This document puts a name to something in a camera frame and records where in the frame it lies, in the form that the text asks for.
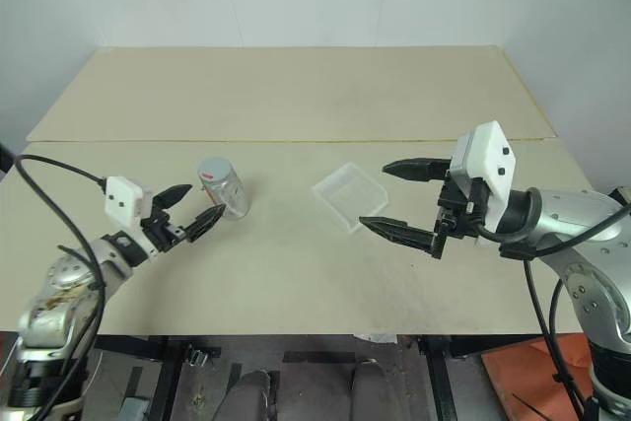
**wooden board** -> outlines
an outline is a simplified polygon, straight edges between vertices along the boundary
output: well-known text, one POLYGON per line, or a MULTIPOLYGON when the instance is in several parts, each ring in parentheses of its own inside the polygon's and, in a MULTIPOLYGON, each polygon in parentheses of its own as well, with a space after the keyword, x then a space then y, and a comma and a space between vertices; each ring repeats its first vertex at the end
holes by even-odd
MULTIPOLYGON (((162 190, 194 183, 172 220, 187 225, 209 206, 196 167, 224 156, 252 197, 241 221, 220 222, 195 244, 181 244, 135 271, 109 302, 101 333, 534 333, 538 326, 522 264, 471 239, 450 240, 442 260, 396 246, 366 229, 348 235, 322 210, 311 187, 353 162, 389 193, 383 215, 431 229, 440 184, 380 173, 393 160, 448 157, 454 143, 245 144, 37 143, 50 156, 97 175, 125 175, 162 190)), ((513 143, 515 188, 580 189, 588 182, 556 139, 513 143)), ((115 229, 90 181, 28 163, 33 176, 89 239, 115 229)), ((69 232, 11 171, 0 182, 0 329, 14 330, 21 310, 60 256, 76 246, 69 232)), ((556 278, 537 261, 546 307, 556 278)), ((559 330, 578 323, 566 295, 559 330)))
POLYGON ((29 140, 422 141, 493 119, 554 136, 495 46, 107 48, 29 140))

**wire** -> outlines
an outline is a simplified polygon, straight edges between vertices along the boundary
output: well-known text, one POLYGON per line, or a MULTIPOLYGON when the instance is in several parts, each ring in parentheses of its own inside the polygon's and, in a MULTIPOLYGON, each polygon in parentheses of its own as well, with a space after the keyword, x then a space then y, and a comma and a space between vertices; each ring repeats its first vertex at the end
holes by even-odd
POLYGON ((11 356, 13 355, 13 352, 16 350, 17 346, 18 346, 18 339, 16 339, 16 341, 13 343, 13 347, 11 347, 11 350, 9 351, 9 355, 7 355, 7 360, 5 360, 4 364, 2 364, 2 369, 0 369, 0 377, 2 377, 2 374, 4 374, 4 371, 7 369, 7 366, 9 365, 9 361, 11 360, 11 356))
POLYGON ((18 155, 16 157, 16 164, 18 162, 21 162, 22 160, 34 160, 36 162, 47 163, 49 165, 53 165, 55 167, 62 168, 62 169, 67 170, 69 172, 76 173, 77 175, 84 176, 87 179, 91 179, 92 181, 94 181, 99 186, 102 186, 105 183, 105 179, 102 178, 102 177, 96 177, 96 176, 94 176, 94 175, 92 175, 92 174, 90 174, 90 173, 88 173, 88 172, 86 172, 84 170, 81 170, 80 168, 76 168, 76 167, 73 167, 72 165, 68 165, 68 164, 63 163, 63 162, 58 162, 58 161, 53 160, 51 158, 43 157, 41 155, 29 155, 29 154, 18 155))
MULTIPOLYGON (((20 174, 20 176, 22 177, 22 179, 27 182, 27 184, 31 187, 33 192, 43 202, 45 202, 46 205, 52 210, 52 212, 66 225, 66 227, 68 227, 70 232, 75 236, 75 238, 81 244, 81 247, 82 247, 83 251, 85 252, 86 256, 88 257, 87 259, 84 259, 83 261, 86 263, 88 268, 91 270, 91 272, 92 272, 92 274, 94 276, 95 283, 97 285, 98 291, 99 291, 97 305, 95 306, 95 308, 91 312, 88 321, 86 321, 86 324, 84 325, 84 328, 82 328, 82 334, 81 334, 82 338, 85 336, 85 334, 86 334, 86 332, 88 330, 88 327, 90 327, 92 324, 94 324, 95 329, 92 332, 92 334, 90 335, 90 339, 89 339, 88 343, 85 344, 85 347, 81 351, 81 354, 78 355, 77 359, 72 364, 72 367, 70 367, 68 372, 65 374, 64 379, 61 381, 61 383, 59 384, 59 386, 57 387, 55 392, 50 396, 50 398, 48 399, 46 404, 37 412, 37 414, 33 418, 34 421, 41 421, 48 415, 48 413, 50 412, 50 410, 54 406, 55 401, 59 397, 59 395, 63 392, 64 389, 66 389, 66 386, 70 383, 72 378, 75 376, 75 374, 79 370, 79 367, 81 366, 81 361, 84 359, 84 357, 86 357, 86 355, 88 354, 88 351, 91 349, 92 345, 94 344, 94 341, 95 341, 95 339, 97 337, 97 332, 99 330, 99 326, 101 325, 101 319, 103 318, 103 312, 104 312, 104 308, 105 308, 105 281, 104 281, 104 278, 103 278, 103 273, 101 272, 101 268, 99 266, 99 262, 97 261, 97 257, 95 256, 94 251, 90 247, 90 244, 88 243, 86 238, 83 236, 81 231, 77 228, 77 226, 72 222, 72 220, 43 191, 43 189, 41 189, 41 187, 35 182, 35 180, 31 177, 31 175, 29 175, 29 173, 27 173, 27 171, 24 169, 24 165, 22 163, 22 161, 24 161, 24 160, 34 160, 34 161, 38 161, 38 162, 43 162, 43 163, 46 163, 46 164, 49 164, 49 165, 53 165, 53 166, 56 166, 58 168, 62 168, 64 170, 76 173, 78 175, 84 176, 84 177, 96 182, 100 186, 101 189, 105 188, 105 179, 98 178, 98 177, 96 177, 94 175, 91 175, 91 174, 89 174, 89 173, 87 173, 87 172, 85 172, 83 170, 78 169, 78 168, 72 167, 72 166, 67 165, 65 163, 57 162, 56 160, 51 160, 51 159, 49 159, 47 157, 41 157, 39 155, 19 155, 18 157, 16 157, 15 167, 16 167, 16 170, 18 171, 18 173, 20 174)), ((78 347, 78 345, 82 341, 82 338, 78 338, 77 339, 77 341, 75 342, 75 346, 73 347, 72 352, 74 352, 74 349, 76 349, 78 347)))
POLYGON ((559 373, 559 378, 563 387, 568 392, 568 396, 570 397, 570 401, 572 402, 572 407, 576 412, 576 415, 579 419, 583 418, 583 405, 580 400, 578 400, 574 394, 572 384, 570 382, 571 376, 568 370, 565 361, 561 359, 557 359, 554 349, 552 347, 552 343, 550 342, 550 333, 548 332, 547 325, 545 323, 545 317, 543 316, 543 311, 541 310, 541 304, 539 302, 539 297, 536 294, 536 289, 534 287, 534 280, 532 278, 532 268, 530 267, 530 261, 524 260, 524 273, 526 274, 526 283, 528 286, 528 292, 530 293, 530 299, 532 300, 532 306, 534 307, 534 313, 536 314, 536 319, 539 322, 539 327, 541 328, 541 334, 543 335, 543 340, 545 341, 545 345, 548 348, 548 352, 550 353, 550 357, 552 358, 552 362, 559 373))
POLYGON ((88 382, 88 386, 86 386, 86 389, 83 390, 83 393, 81 393, 82 396, 85 396, 86 393, 88 392, 88 390, 90 389, 90 386, 92 386, 92 383, 94 382, 95 378, 97 377, 97 372, 99 371, 99 367, 101 366, 101 361, 103 360, 103 350, 101 351, 101 355, 99 355, 99 362, 97 362, 97 366, 95 367, 95 371, 92 374, 92 377, 90 378, 90 381, 88 382))
POLYGON ((515 393, 511 393, 511 394, 517 399, 517 401, 521 402, 526 408, 528 408, 530 411, 534 412, 534 414, 539 416, 539 418, 544 419, 545 421, 554 421, 552 418, 547 417, 545 414, 543 414, 541 411, 536 409, 530 403, 528 403, 524 399, 518 397, 515 393))
POLYGON ((491 232, 484 227, 484 220, 481 216, 473 217, 469 221, 469 225, 473 226, 477 233, 487 241, 497 242, 498 244, 513 244, 526 239, 539 222, 541 207, 543 206, 541 192, 537 188, 529 188, 527 195, 529 200, 526 221, 518 231, 510 234, 497 234, 491 232))
POLYGON ((475 225, 475 230, 487 241, 497 242, 499 244, 512 244, 513 242, 522 241, 530 235, 530 232, 532 232, 530 227, 522 227, 511 234, 496 234, 487 230, 481 223, 475 225))
MULTIPOLYGON (((552 344, 552 349, 554 350, 554 356, 557 358, 557 360, 563 361, 563 363, 565 363, 565 360, 563 359, 563 352, 561 352, 561 347, 559 346, 559 341, 556 337, 556 309, 559 306, 559 296, 561 296, 562 289, 563 281, 559 280, 557 281, 556 286, 554 287, 554 291, 552 292, 552 301, 550 302, 550 314, 548 317, 548 329, 550 331, 550 342, 552 344)), ((574 382, 573 378, 570 378, 569 382, 574 395, 579 398, 579 401, 585 407, 585 397, 577 387, 576 382, 574 382)))
POLYGON ((573 237, 569 241, 562 242, 561 244, 557 244, 556 246, 549 246, 548 248, 543 248, 541 250, 538 250, 534 254, 534 256, 551 255, 552 253, 556 253, 558 251, 565 250, 572 246, 577 246, 578 244, 582 244, 583 242, 591 239, 593 236, 600 234, 607 227, 612 226, 613 224, 615 224, 621 219, 624 219, 629 213, 631 213, 631 202, 627 204, 626 206, 621 207, 614 214, 611 214, 609 217, 607 217, 603 221, 600 221, 598 224, 596 224, 592 228, 587 229, 583 233, 578 234, 577 236, 573 237))
MULTIPOLYGON (((86 259, 86 257, 83 256, 81 253, 79 253, 74 248, 68 248, 67 246, 57 246, 57 248, 59 248, 62 251, 65 251, 66 253, 70 254, 71 256, 83 261, 86 265, 88 265, 88 267, 90 267, 90 262, 86 259)), ((88 319, 86 320, 86 323, 83 324, 83 326, 81 327, 81 331, 79 332, 79 335, 75 339, 75 343, 73 344, 72 348, 70 349, 70 352, 68 352, 68 355, 67 355, 66 359, 63 361, 63 365, 61 366, 61 371, 59 372, 61 375, 66 373, 66 370, 68 369, 68 364, 70 363, 70 360, 72 359, 72 355, 77 350, 77 347, 79 347, 79 344, 81 343, 81 341, 85 337, 86 332, 88 332, 88 329, 92 325, 92 322, 94 321, 96 316, 97 316, 96 311, 92 311, 90 313, 90 315, 88 316, 88 319)))

